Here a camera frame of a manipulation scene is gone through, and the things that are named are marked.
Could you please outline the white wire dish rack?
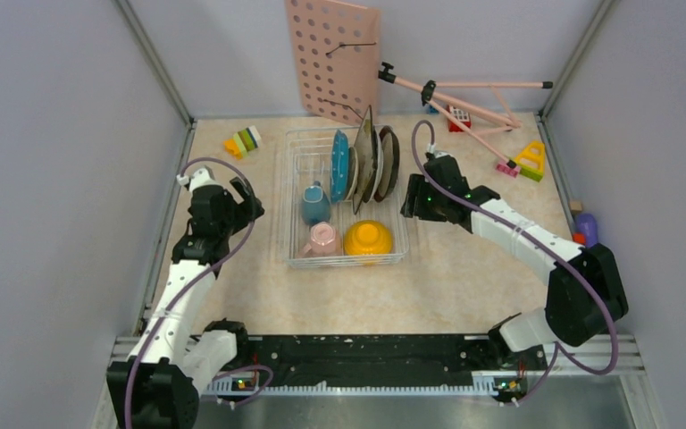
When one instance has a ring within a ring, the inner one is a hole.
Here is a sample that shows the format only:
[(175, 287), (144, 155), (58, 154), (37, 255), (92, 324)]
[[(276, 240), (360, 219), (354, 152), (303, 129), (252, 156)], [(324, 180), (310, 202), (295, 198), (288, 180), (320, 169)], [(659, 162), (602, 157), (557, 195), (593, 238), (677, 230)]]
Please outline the white wire dish rack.
[(405, 175), (400, 173), (392, 193), (381, 202), (364, 203), (358, 213), (353, 212), (351, 201), (331, 205), (331, 225), (343, 235), (358, 221), (372, 220), (383, 223), (391, 232), (393, 249), (386, 255), (372, 256), (301, 256), (302, 247), (310, 237), (310, 227), (301, 217), (304, 190), (319, 181), (330, 195), (331, 150), (335, 128), (289, 130), (285, 136), (286, 153), (281, 170), (279, 231), (282, 233), (278, 255), (296, 269), (392, 265), (405, 259), (410, 250), (406, 219), (400, 214), (406, 188)]

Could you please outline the dark red rimmed plate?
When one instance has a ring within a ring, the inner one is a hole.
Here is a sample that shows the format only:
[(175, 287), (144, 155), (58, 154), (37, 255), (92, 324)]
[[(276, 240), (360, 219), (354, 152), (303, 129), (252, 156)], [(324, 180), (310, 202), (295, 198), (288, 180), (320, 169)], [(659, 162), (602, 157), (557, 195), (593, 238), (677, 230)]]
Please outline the dark red rimmed plate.
[(381, 178), (373, 196), (378, 203), (384, 201), (394, 191), (400, 167), (400, 143), (394, 130), (389, 126), (383, 126), (379, 137), (383, 163), (380, 168)]

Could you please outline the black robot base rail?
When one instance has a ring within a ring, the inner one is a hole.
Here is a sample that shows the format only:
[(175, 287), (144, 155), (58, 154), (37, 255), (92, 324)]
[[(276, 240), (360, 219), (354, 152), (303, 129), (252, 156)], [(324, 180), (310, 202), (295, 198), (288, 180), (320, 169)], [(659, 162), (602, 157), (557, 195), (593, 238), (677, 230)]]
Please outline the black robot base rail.
[(490, 396), (520, 399), (528, 374), (548, 366), (541, 346), (523, 352), (501, 349), (485, 335), (264, 335), (241, 322), (213, 321), (237, 337), (238, 354), (208, 392), (242, 400), (267, 396)]

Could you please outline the stacked colourful toy blocks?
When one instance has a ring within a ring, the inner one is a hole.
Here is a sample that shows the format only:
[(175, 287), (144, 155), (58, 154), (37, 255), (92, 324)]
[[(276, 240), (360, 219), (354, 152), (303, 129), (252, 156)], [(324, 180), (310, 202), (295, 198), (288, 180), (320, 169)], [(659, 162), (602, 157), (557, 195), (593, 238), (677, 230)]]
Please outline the stacked colourful toy blocks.
[(261, 134), (252, 125), (235, 132), (229, 139), (223, 141), (226, 152), (236, 159), (246, 157), (250, 152), (259, 148), (262, 142)]

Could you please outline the blue rimmed bowl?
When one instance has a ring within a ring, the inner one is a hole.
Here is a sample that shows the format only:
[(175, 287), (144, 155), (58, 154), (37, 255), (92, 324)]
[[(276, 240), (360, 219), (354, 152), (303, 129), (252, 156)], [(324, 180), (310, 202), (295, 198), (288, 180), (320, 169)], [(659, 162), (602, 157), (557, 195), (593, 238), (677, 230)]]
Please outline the blue rimmed bowl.
[(330, 201), (337, 204), (347, 194), (349, 144), (342, 130), (334, 134), (330, 152)]

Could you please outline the small cream saucer plate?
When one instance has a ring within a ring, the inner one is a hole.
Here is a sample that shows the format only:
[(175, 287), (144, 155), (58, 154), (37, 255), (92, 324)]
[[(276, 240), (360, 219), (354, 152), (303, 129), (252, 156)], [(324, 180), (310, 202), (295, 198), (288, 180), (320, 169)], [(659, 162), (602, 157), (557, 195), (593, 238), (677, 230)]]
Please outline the small cream saucer plate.
[(355, 192), (359, 175), (359, 160), (358, 154), (354, 147), (348, 149), (348, 167), (347, 167), (347, 189), (345, 201), (351, 201)]

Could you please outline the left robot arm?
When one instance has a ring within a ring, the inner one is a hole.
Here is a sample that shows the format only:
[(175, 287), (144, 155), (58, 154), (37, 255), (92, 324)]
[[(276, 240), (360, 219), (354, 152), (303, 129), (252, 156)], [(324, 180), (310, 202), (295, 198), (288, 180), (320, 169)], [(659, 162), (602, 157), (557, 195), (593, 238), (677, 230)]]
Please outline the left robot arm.
[(163, 294), (137, 344), (106, 372), (121, 428), (192, 427), (200, 397), (217, 374), (250, 359), (242, 323), (219, 322), (194, 346), (188, 343), (207, 292), (239, 249), (230, 239), (251, 232), (264, 208), (244, 178), (231, 179), (228, 188), (211, 176), (191, 177), (185, 185), (188, 228), (172, 250)]

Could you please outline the pink toy block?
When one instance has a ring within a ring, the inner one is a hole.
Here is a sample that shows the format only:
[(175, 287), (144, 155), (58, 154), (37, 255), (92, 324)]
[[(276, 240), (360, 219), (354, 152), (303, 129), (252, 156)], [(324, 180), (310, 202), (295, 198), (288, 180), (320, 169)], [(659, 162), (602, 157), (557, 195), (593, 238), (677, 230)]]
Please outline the pink toy block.
[(521, 167), (514, 160), (508, 160), (506, 162), (498, 161), (496, 170), (515, 178), (520, 174)]

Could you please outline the white plate red characters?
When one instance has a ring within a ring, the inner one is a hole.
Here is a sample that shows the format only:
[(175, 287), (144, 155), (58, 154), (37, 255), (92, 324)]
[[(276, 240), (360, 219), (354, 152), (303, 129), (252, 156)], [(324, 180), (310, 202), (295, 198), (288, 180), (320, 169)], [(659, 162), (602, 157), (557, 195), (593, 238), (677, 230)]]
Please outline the white plate red characters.
[(380, 182), (381, 182), (381, 176), (383, 172), (383, 165), (384, 165), (384, 153), (383, 153), (383, 147), (382, 147), (382, 141), (379, 136), (379, 133), (377, 131), (374, 131), (372, 133), (372, 137), (374, 139), (375, 143), (375, 149), (373, 151), (373, 157), (376, 161), (375, 163), (375, 168), (373, 170), (373, 177), (372, 177), (372, 189), (369, 190), (365, 195), (366, 199), (364, 200), (365, 203), (368, 203), (373, 200), (374, 195), (376, 191), (379, 188)]

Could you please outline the yellow green toy block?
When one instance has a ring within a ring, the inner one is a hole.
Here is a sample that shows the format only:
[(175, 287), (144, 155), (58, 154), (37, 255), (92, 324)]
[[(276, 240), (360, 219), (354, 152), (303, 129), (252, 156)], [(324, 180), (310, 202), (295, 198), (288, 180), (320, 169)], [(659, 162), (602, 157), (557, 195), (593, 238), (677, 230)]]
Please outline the yellow green toy block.
[(520, 174), (530, 180), (541, 182), (545, 174), (546, 149), (541, 141), (532, 141), (515, 158)]

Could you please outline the square floral plate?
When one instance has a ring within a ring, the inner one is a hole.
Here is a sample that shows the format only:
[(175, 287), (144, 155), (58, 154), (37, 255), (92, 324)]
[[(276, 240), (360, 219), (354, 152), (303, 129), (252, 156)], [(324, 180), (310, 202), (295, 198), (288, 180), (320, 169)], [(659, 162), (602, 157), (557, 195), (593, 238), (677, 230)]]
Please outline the square floral plate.
[(358, 176), (353, 196), (353, 214), (357, 215), (362, 205), (369, 200), (374, 187), (378, 167), (378, 148), (375, 136), (372, 107), (369, 105), (356, 134), (354, 149), (357, 155)]

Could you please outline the purple handled tool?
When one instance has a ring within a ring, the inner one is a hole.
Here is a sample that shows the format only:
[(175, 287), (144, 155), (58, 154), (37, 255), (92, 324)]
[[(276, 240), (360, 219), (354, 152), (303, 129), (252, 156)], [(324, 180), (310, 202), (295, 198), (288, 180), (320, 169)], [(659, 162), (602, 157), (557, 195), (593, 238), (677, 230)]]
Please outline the purple handled tool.
[(593, 214), (579, 213), (574, 217), (573, 240), (586, 248), (592, 248), (599, 243), (598, 223)]

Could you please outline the blue white mug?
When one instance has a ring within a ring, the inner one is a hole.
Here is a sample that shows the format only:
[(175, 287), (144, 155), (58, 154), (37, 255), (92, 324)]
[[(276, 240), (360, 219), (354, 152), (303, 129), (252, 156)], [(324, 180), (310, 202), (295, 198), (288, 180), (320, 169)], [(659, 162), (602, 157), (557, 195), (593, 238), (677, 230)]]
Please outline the blue white mug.
[(308, 226), (327, 223), (331, 218), (330, 201), (319, 181), (304, 189), (300, 207), (301, 218)]

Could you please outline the orange yellow bowl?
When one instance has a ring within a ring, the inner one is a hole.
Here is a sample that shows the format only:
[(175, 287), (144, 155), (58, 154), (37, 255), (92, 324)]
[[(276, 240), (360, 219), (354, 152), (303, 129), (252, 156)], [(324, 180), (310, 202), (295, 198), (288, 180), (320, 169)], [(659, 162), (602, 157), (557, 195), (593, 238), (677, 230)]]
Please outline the orange yellow bowl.
[(348, 256), (384, 255), (390, 253), (393, 247), (390, 229), (378, 221), (354, 223), (344, 234), (343, 249)]

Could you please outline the white pink handled cup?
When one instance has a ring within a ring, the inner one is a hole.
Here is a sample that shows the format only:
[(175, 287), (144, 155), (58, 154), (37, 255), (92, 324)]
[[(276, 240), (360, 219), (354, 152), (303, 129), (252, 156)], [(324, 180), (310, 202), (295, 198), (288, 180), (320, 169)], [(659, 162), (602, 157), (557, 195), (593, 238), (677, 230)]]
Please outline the white pink handled cup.
[(308, 241), (297, 253), (298, 257), (339, 257), (344, 255), (338, 230), (330, 223), (312, 226)]

